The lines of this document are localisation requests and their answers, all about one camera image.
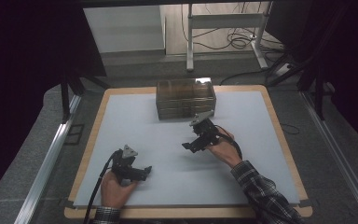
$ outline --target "metal frame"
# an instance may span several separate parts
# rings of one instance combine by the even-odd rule
[[[193,49],[193,29],[213,29],[213,28],[244,28],[258,27],[257,38],[252,41],[252,49],[260,64],[261,69],[267,69],[268,65],[260,51],[260,41],[264,29],[267,25],[269,11],[272,2],[263,13],[249,14],[220,14],[220,15],[193,15],[192,4],[188,4],[188,40],[187,40],[187,71],[194,70],[194,49]]]
[[[22,224],[29,223],[31,221],[32,215],[34,214],[34,210],[36,209],[36,206],[39,202],[39,198],[42,195],[43,189],[48,182],[48,178],[54,168],[58,155],[60,154],[65,137],[68,134],[69,128],[71,127],[80,100],[81,97],[77,95],[75,95],[72,99],[72,102],[70,104],[69,119],[66,123],[60,125],[56,135],[54,136],[50,148],[48,149],[48,154],[43,160],[39,172],[34,179],[34,183],[31,186],[31,189],[28,192],[24,204],[22,205],[22,208],[14,223]]]
[[[310,115],[316,124],[316,127],[322,134],[322,137],[324,138],[324,141],[327,144],[331,155],[336,161],[339,170],[341,171],[342,175],[344,176],[344,179],[346,180],[349,188],[351,189],[354,198],[358,202],[358,177],[356,173],[352,170],[351,165],[348,163],[344,153],[336,142],[336,139],[331,134],[327,124],[319,118],[318,114],[313,109],[313,102],[310,98],[310,95],[303,91],[300,92],[300,95],[305,101],[307,109],[309,110]]]

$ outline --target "hand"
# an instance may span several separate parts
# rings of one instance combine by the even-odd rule
[[[138,181],[133,181],[128,186],[122,187],[114,173],[106,173],[101,183],[102,206],[120,209],[137,185]]]
[[[220,127],[217,127],[220,133],[229,135],[232,139],[234,139],[234,135],[232,133],[229,133],[226,130],[221,129]],[[223,161],[225,164],[227,164],[229,167],[234,168],[234,166],[238,165],[238,163],[242,162],[242,159],[238,155],[237,149],[232,146],[228,140],[224,138],[219,138],[219,143],[217,145],[209,145],[205,147],[209,149],[217,159],[220,161]]]

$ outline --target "aluminum rail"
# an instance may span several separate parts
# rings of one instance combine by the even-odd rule
[[[60,154],[63,142],[65,137],[68,134],[69,128],[72,125],[74,114],[77,110],[77,106],[81,100],[80,96],[75,95],[70,104],[70,117],[65,124],[61,124],[58,128],[56,135],[48,149],[48,154],[43,160],[42,165],[40,166],[39,172],[34,179],[34,183],[31,186],[30,191],[28,192],[27,197],[25,198],[24,204],[16,218],[14,223],[16,224],[25,224],[31,221],[34,210],[36,209],[37,203],[39,202],[40,196],[42,195],[43,189],[48,182],[48,178],[51,174],[51,171],[54,168],[55,162]]]
[[[356,173],[352,170],[351,165],[348,163],[348,160],[346,159],[344,153],[339,147],[336,139],[331,134],[329,128],[327,127],[327,124],[323,120],[319,119],[319,116],[313,109],[313,102],[310,98],[310,95],[302,91],[300,92],[300,95],[304,99],[313,121],[315,122],[319,132],[322,134],[322,137],[324,138],[324,141],[327,144],[331,155],[336,161],[339,170],[341,171],[342,175],[344,176],[344,179],[350,187],[354,198],[358,202],[358,177]]]

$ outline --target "black curtain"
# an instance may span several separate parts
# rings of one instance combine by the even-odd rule
[[[336,89],[332,101],[358,132],[358,1],[352,1],[323,61],[326,81]]]
[[[105,76],[78,2],[0,1],[0,178],[31,130],[45,92],[72,71]]]

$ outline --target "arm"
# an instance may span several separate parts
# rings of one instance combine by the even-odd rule
[[[219,129],[220,133],[234,135]],[[250,205],[254,208],[257,219],[262,223],[303,223],[300,214],[290,206],[286,198],[275,188],[275,183],[259,174],[248,161],[242,161],[226,139],[220,138],[219,144],[207,146],[219,160],[232,170]]]
[[[130,198],[138,182],[133,181],[126,187],[122,187],[117,177],[112,172],[104,175],[101,183],[102,206],[97,208],[94,224],[116,224],[120,218],[120,209]]]

